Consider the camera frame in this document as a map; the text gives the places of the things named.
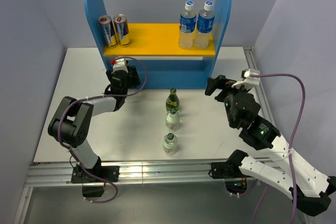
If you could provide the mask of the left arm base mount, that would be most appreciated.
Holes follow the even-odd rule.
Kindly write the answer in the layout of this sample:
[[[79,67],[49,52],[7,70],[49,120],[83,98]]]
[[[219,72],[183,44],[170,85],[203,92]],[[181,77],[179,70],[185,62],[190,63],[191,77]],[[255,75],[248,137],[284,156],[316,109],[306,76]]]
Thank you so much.
[[[72,184],[82,184],[83,199],[91,204],[103,204],[114,200],[118,195],[116,182],[119,178],[119,166],[102,166],[101,159],[98,158],[93,169],[83,168],[79,163],[75,166],[69,160],[72,167]],[[105,200],[98,200],[104,192],[106,185],[111,185],[115,189],[114,195]]]

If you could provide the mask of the clear glass bottle front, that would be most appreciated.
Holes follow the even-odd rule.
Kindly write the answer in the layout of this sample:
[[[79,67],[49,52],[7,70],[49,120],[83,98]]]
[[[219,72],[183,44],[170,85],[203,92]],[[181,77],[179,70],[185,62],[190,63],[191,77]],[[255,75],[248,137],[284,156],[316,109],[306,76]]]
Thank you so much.
[[[163,140],[163,150],[167,154],[174,154],[177,151],[177,137],[173,133],[168,133]]]

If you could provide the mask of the clear glass bottle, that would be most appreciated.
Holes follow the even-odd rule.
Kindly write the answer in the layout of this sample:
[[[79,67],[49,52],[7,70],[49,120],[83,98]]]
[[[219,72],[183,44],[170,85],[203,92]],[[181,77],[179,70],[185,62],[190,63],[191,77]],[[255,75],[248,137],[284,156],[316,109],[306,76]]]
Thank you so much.
[[[163,150],[167,154],[174,154],[177,151],[177,137],[173,133],[168,133],[163,140]]]
[[[166,127],[172,131],[176,131],[180,126],[180,115],[175,108],[171,108],[165,117]]]

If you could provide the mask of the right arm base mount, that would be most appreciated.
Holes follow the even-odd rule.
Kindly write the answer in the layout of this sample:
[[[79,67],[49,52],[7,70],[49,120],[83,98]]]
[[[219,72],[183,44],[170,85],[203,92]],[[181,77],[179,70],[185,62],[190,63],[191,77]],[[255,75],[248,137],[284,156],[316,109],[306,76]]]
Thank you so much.
[[[247,191],[247,177],[229,162],[212,162],[208,176],[212,179],[223,179],[229,194],[239,196]]]

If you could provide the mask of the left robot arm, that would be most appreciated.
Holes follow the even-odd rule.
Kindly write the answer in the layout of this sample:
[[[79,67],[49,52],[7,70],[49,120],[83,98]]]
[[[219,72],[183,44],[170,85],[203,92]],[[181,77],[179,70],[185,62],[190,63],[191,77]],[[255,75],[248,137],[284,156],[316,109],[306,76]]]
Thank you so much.
[[[125,103],[128,90],[140,85],[136,66],[126,65],[125,69],[107,71],[110,84],[100,96],[77,100],[63,97],[48,125],[48,135],[66,148],[83,167],[83,175],[91,182],[102,176],[101,159],[88,143],[87,136],[91,118],[118,111]]]

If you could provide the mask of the blue label water bottle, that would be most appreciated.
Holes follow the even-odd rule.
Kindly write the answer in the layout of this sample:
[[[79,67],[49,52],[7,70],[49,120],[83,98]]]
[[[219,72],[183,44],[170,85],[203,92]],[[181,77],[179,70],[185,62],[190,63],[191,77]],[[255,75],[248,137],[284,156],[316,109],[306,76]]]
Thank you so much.
[[[208,47],[215,19],[213,7],[214,3],[212,1],[206,1],[203,9],[198,12],[196,36],[194,40],[194,46],[198,49],[206,49]]]
[[[196,27],[196,11],[194,10],[194,2],[186,1],[184,9],[180,13],[179,21],[179,47],[182,49],[190,49],[193,46],[194,30]]]

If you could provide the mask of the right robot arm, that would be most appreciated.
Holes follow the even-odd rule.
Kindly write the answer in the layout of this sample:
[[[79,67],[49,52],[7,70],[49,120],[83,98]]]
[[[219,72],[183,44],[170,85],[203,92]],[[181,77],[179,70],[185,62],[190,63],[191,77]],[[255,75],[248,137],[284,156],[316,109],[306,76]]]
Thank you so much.
[[[270,167],[244,151],[235,150],[227,161],[211,163],[211,176],[213,179],[254,177],[281,191],[301,212],[315,217],[328,209],[329,196],[335,192],[335,177],[309,164],[290,148],[271,122],[258,114],[261,106],[249,91],[259,82],[258,78],[249,76],[235,81],[219,75],[207,79],[205,95],[220,89],[215,100],[224,104],[229,127],[240,130],[239,137],[244,143],[265,154],[278,167]]]

